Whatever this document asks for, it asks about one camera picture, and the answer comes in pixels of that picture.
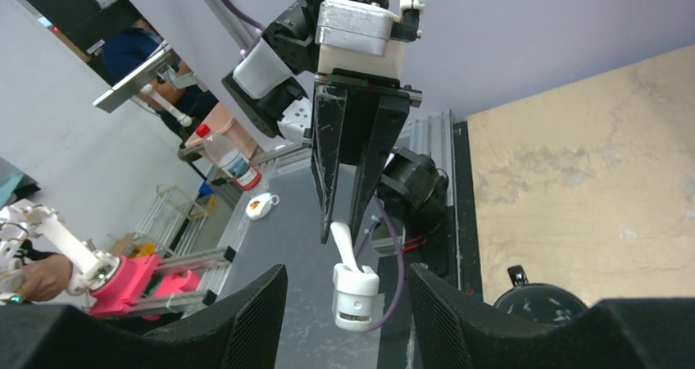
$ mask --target cable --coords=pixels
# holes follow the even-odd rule
[[[243,59],[245,59],[246,56],[248,56],[248,54],[251,53],[251,51],[252,51],[252,50],[256,47],[256,45],[258,45],[258,43],[260,43],[260,42],[261,42],[261,36],[259,35],[258,37],[256,37],[256,39],[253,40],[253,42],[251,43],[251,45],[249,45],[248,48],[246,48],[246,50],[243,51],[243,55],[241,56],[241,60],[240,60],[239,62],[243,62]]]
[[[153,116],[156,116],[156,117],[161,117],[161,116],[157,115],[157,113],[156,113],[156,112],[153,112],[153,111],[151,111],[151,110],[147,109],[146,107],[143,107],[143,106],[142,106],[142,105],[140,105],[140,104],[138,104],[138,107],[142,108],[142,109],[143,109],[143,111],[145,111],[145,112],[149,113],[150,115],[153,115]]]
[[[244,21],[248,23],[249,25],[255,27],[256,29],[259,29],[260,31],[263,31],[266,29],[264,25],[262,25],[260,22],[257,20],[254,20],[250,16],[244,14],[241,10],[235,6],[231,0],[221,0],[222,4],[227,7],[228,10],[230,10],[236,17],[238,17],[241,21]]]
[[[379,219],[375,218],[374,221],[371,222],[371,225],[365,231],[365,236],[362,238],[362,243],[360,244],[360,247],[355,250],[355,259],[357,260],[360,257],[360,254],[362,254],[362,249],[365,248],[365,245],[368,240],[370,240],[370,237],[372,233],[374,233],[374,228],[379,225]]]
[[[386,313],[384,313],[383,317],[381,317],[376,323],[371,325],[370,329],[367,330],[367,332],[379,329],[393,315],[393,312],[396,311],[396,307],[398,306],[398,302],[400,302],[401,300],[401,295],[403,293],[403,285],[406,283],[406,264],[403,261],[403,251],[400,250],[401,243],[398,241],[396,227],[393,225],[391,217],[389,217],[388,214],[386,214],[384,205],[381,203],[376,194],[374,195],[374,198],[376,201],[376,206],[379,207],[379,211],[381,212],[381,219],[386,223],[388,232],[391,234],[391,238],[393,239],[393,246],[394,248],[396,248],[396,259],[398,261],[398,283],[396,284],[396,293],[393,295],[393,300],[391,301],[391,305],[388,307],[388,310],[386,311]],[[373,230],[374,227],[376,227],[377,223],[377,221],[374,221],[370,230]],[[357,253],[355,254],[355,259],[357,259],[357,257],[360,256],[360,253],[362,249],[365,247],[365,243],[370,235],[370,232],[365,233],[365,236],[362,239],[362,243],[360,244],[360,247],[357,249]]]

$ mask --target metal rod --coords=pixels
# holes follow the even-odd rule
[[[198,235],[202,230],[202,225],[205,223],[205,220],[207,220],[207,214],[203,215],[201,218],[189,222],[189,225],[186,227],[186,231],[179,241],[178,246],[181,249],[177,249],[177,254],[183,256],[191,252],[193,245],[195,244],[195,241],[198,239]]]
[[[159,263],[155,272],[159,275],[170,275],[187,270],[195,271],[201,268],[229,265],[230,250],[231,248],[214,248],[187,256],[166,258]]]
[[[191,168],[193,168],[193,170],[195,171],[195,173],[198,174],[198,176],[201,177],[201,179],[202,179],[203,181],[205,181],[205,179],[207,179],[207,176],[205,176],[205,174],[203,174],[203,173],[200,171],[200,169],[198,169],[198,167],[196,167],[192,162],[190,162],[190,163],[188,163],[188,164],[191,166]]]
[[[296,152],[297,150],[302,150],[303,146],[301,143],[291,143],[289,145],[285,145],[280,149],[276,150],[271,150],[270,152],[265,152],[261,153],[258,156],[255,156],[254,158],[251,159],[251,162],[258,166],[264,162],[269,162],[270,160],[275,160],[276,158],[280,158],[282,156],[285,156],[287,154],[290,154],[292,152]]]
[[[175,294],[165,297],[138,299],[128,313],[128,317],[140,317],[147,314],[163,314],[168,312],[185,312],[196,305],[211,305],[217,295],[210,290],[194,291],[192,293]]]

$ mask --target bottle cap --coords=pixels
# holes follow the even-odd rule
[[[199,125],[196,129],[196,134],[200,138],[205,138],[208,134],[210,134],[210,127],[207,125]]]

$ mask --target pink robot base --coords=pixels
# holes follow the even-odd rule
[[[161,258],[157,255],[139,258],[120,258],[115,275],[101,289],[92,291],[97,302],[89,309],[95,317],[121,317],[128,315],[147,287]],[[195,291],[200,276],[192,271],[166,275],[162,278],[155,297]],[[158,315],[145,316],[156,320]]]

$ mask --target plastic bottle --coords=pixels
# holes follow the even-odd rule
[[[244,191],[249,191],[261,181],[261,172],[239,151],[236,143],[217,133],[207,125],[199,125],[196,134],[210,159]]]

